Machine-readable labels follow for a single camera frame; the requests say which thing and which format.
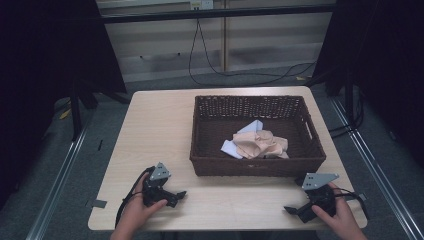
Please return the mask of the dark curtain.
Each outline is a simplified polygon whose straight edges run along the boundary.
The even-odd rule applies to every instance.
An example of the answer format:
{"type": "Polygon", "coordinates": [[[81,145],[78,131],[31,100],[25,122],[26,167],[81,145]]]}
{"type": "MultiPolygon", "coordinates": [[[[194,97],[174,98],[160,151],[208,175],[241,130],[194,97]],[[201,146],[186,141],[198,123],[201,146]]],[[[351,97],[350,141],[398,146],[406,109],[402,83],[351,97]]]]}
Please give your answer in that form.
{"type": "Polygon", "coordinates": [[[96,0],[0,0],[0,210],[32,165],[56,101],[124,93],[96,0]]]}
{"type": "Polygon", "coordinates": [[[336,0],[314,74],[349,78],[424,168],[424,0],[336,0]]]}

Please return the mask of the person's right hand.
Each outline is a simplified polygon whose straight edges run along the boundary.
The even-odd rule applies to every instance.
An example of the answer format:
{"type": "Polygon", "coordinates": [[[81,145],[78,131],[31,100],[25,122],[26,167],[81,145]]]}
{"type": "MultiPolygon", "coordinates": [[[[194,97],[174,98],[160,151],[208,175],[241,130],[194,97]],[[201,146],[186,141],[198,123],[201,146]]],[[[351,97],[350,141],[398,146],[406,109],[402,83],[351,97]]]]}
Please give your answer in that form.
{"type": "Polygon", "coordinates": [[[317,205],[312,206],[312,211],[325,222],[334,233],[336,231],[346,231],[347,229],[360,229],[347,202],[343,198],[337,197],[335,203],[336,214],[334,216],[330,216],[317,205]]]}

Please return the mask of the person's left hand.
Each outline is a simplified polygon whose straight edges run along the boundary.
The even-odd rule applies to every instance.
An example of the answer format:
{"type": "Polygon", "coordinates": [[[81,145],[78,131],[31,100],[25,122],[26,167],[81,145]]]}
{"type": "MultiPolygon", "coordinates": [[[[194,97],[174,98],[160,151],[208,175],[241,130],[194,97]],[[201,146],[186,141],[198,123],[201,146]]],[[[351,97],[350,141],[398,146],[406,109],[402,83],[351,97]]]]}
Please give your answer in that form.
{"type": "Polygon", "coordinates": [[[165,207],[168,203],[166,199],[162,199],[151,206],[144,204],[142,193],[143,181],[148,176],[149,174],[145,173],[141,177],[121,215],[119,227],[126,233],[134,233],[140,229],[154,213],[165,207]]]}

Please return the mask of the brown woven basket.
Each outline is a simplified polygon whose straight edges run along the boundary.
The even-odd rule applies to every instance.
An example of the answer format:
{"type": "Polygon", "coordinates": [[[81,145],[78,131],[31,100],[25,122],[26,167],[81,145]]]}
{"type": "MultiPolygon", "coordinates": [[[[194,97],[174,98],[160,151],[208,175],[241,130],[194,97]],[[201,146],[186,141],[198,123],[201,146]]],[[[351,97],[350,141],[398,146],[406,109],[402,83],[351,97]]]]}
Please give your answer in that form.
{"type": "Polygon", "coordinates": [[[198,176],[301,177],[315,172],[326,154],[301,96],[197,96],[190,160],[198,176]],[[221,150],[251,122],[288,140],[288,157],[237,159],[221,150]]]}

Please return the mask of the beige crumpled cloth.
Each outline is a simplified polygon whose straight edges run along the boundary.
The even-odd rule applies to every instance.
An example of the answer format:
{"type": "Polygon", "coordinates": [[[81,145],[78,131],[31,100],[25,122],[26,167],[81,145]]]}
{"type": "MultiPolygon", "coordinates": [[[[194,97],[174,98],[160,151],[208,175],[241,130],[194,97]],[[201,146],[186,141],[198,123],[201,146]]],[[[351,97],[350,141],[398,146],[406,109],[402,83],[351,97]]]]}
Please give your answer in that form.
{"type": "Polygon", "coordinates": [[[244,158],[288,159],[288,140],[274,136],[271,131],[258,130],[233,135],[236,152],[244,158]]]}

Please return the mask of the metal floor rail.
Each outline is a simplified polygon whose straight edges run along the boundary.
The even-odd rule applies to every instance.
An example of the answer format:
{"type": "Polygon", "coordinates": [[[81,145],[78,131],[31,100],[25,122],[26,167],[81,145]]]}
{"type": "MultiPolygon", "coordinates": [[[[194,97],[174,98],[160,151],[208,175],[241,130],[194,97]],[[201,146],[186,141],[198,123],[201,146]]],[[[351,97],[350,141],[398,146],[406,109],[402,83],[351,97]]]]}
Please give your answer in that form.
{"type": "Polygon", "coordinates": [[[63,192],[65,184],[71,173],[73,165],[79,155],[80,149],[84,143],[88,125],[91,123],[93,115],[89,115],[83,122],[82,129],[77,134],[76,139],[72,141],[67,155],[61,165],[61,168],[55,178],[55,181],[44,201],[44,204],[38,213],[32,227],[25,240],[43,240],[45,232],[56,210],[59,198],[63,192]]]}
{"type": "Polygon", "coordinates": [[[349,137],[361,155],[361,158],[376,181],[376,184],[386,199],[386,202],[390,206],[409,240],[424,240],[424,232],[420,229],[412,213],[393,188],[371,149],[363,139],[360,131],[348,124],[347,110],[343,107],[339,100],[331,98],[330,101],[340,121],[347,128],[349,137]]]}

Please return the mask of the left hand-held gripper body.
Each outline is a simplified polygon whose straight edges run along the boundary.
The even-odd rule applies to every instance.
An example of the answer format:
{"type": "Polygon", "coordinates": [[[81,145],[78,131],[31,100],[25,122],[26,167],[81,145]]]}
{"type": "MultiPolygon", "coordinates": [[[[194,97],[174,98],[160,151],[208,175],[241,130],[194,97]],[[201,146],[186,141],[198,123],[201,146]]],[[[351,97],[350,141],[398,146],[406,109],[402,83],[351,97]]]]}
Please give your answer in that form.
{"type": "Polygon", "coordinates": [[[164,184],[171,176],[165,165],[159,162],[156,166],[147,169],[148,177],[143,181],[143,202],[151,206],[160,200],[177,200],[176,194],[163,189],[164,184]]]}

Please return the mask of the white wall socket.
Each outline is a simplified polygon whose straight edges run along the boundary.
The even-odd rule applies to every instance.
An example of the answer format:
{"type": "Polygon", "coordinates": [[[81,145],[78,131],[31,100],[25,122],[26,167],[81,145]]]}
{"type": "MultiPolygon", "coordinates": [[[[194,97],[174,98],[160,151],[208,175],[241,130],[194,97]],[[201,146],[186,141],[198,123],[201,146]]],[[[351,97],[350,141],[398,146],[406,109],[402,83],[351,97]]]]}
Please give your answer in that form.
{"type": "Polygon", "coordinates": [[[213,0],[190,0],[192,10],[212,10],[214,8],[213,0]]]}

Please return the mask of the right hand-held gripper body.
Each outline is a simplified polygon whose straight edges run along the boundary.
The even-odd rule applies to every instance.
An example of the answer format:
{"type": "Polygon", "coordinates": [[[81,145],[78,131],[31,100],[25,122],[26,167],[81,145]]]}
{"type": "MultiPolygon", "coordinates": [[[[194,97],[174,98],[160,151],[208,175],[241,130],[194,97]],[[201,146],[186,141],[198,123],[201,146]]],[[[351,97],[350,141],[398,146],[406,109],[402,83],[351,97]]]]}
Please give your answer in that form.
{"type": "Polygon", "coordinates": [[[339,177],[335,173],[307,173],[304,177],[297,178],[295,183],[301,186],[309,202],[299,208],[299,211],[312,210],[313,205],[321,207],[330,216],[336,213],[334,190],[329,183],[339,177]]]}

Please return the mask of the black horizontal bar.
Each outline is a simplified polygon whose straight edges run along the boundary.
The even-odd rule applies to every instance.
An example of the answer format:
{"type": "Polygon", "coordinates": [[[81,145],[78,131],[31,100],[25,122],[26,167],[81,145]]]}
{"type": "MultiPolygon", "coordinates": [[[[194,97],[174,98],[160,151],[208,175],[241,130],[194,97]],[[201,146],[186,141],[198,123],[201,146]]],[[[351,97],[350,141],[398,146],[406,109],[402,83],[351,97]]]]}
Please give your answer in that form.
{"type": "Polygon", "coordinates": [[[260,7],[260,8],[188,10],[188,11],[159,12],[159,13],[148,13],[148,14],[104,15],[99,18],[99,21],[104,24],[116,24],[116,23],[131,23],[131,22],[153,22],[153,21],[207,19],[207,18],[223,18],[223,17],[327,13],[327,12],[333,12],[335,9],[336,9],[335,4],[318,4],[318,5],[295,5],[295,6],[260,7]]]}

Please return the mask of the light blue cloth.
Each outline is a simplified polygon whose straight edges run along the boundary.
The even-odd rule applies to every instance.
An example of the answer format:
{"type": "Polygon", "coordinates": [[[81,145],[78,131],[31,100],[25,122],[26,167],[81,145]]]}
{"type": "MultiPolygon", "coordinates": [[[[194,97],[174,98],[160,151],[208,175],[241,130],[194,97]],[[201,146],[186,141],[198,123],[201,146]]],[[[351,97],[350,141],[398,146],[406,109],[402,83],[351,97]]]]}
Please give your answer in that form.
{"type": "MultiPolygon", "coordinates": [[[[246,132],[256,132],[262,129],[263,129],[263,123],[260,120],[254,120],[250,124],[240,129],[238,131],[238,134],[246,133],[246,132]]],[[[237,153],[237,146],[233,141],[225,140],[221,147],[221,151],[236,159],[242,159],[242,156],[237,153]]]]}

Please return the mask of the black metal stand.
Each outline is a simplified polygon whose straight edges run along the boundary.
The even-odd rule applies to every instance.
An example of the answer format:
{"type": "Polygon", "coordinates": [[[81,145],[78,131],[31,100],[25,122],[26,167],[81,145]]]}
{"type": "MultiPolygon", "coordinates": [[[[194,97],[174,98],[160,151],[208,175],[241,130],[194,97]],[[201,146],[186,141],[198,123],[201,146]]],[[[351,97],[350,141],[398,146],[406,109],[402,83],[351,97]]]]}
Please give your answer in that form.
{"type": "Polygon", "coordinates": [[[95,92],[101,93],[121,104],[130,103],[128,98],[104,86],[84,79],[74,79],[69,93],[73,123],[73,141],[76,141],[83,131],[79,103],[82,102],[87,109],[95,109],[98,106],[98,101],[94,96],[95,92]]]}
{"type": "Polygon", "coordinates": [[[344,90],[347,125],[351,129],[355,129],[357,124],[353,109],[353,79],[351,71],[342,65],[335,65],[321,73],[314,73],[305,83],[305,86],[312,87],[317,84],[324,84],[326,94],[330,97],[334,97],[338,95],[341,90],[344,90]]]}

